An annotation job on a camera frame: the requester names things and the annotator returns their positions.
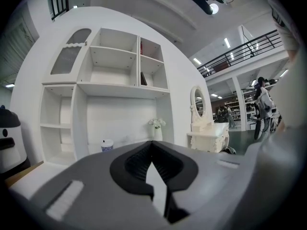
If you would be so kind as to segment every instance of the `flower vase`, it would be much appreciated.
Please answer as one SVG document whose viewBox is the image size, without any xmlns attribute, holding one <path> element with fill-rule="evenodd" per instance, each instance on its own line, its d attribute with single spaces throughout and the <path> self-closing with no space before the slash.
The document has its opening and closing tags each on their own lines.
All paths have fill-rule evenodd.
<svg viewBox="0 0 307 230">
<path fill-rule="evenodd" d="M 163 136 L 162 136 L 162 130 L 161 128 L 155 128 L 154 129 L 154 140 L 160 140 L 163 141 Z"/>
</svg>

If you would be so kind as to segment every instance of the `white vanity table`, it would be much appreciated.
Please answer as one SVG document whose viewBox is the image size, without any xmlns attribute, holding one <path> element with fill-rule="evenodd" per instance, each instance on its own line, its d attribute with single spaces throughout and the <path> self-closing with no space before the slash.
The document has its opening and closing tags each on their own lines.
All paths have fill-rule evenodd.
<svg viewBox="0 0 307 230">
<path fill-rule="evenodd" d="M 187 135 L 192 136 L 191 148 L 209 152 L 220 152 L 228 146 L 228 123 L 208 121 L 205 116 L 204 96 L 199 86 L 191 91 L 192 131 Z"/>
</svg>

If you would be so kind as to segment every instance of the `mirror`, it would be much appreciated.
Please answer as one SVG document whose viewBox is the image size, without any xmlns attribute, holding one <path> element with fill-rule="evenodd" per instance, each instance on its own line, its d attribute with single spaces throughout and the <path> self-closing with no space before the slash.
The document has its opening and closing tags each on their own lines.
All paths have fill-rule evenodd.
<svg viewBox="0 0 307 230">
<path fill-rule="evenodd" d="M 201 91 L 197 89 L 195 91 L 195 105 L 196 105 L 197 113 L 199 116 L 203 115 L 203 108 L 204 108 L 204 104 L 203 104 L 203 100 L 201 96 L 202 96 Z"/>
</svg>

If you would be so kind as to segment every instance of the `green floor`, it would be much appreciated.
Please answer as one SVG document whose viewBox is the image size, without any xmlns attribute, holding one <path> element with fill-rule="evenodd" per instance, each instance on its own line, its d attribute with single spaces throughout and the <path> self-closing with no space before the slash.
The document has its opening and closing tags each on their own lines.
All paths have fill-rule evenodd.
<svg viewBox="0 0 307 230">
<path fill-rule="evenodd" d="M 248 146 L 254 143 L 254 130 L 229 132 L 229 146 L 236 150 L 238 155 L 244 155 Z"/>
</svg>

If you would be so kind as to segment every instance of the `white curved wall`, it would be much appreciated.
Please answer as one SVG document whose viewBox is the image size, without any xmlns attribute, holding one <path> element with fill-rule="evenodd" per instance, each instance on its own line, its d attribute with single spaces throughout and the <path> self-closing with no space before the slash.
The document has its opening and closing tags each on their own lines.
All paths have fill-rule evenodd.
<svg viewBox="0 0 307 230">
<path fill-rule="evenodd" d="M 191 130 L 190 91 L 199 85 L 205 95 L 208 119 L 212 110 L 205 79 L 172 43 L 144 23 L 122 13 L 102 7 L 70 10 L 55 21 L 31 48 L 17 76 L 12 93 L 11 110 L 22 123 L 25 149 L 32 164 L 42 160 L 39 137 L 39 103 L 42 80 L 54 53 L 76 26 L 100 26 L 139 35 L 161 45 L 168 77 L 174 123 L 174 143 L 188 145 Z"/>
</svg>

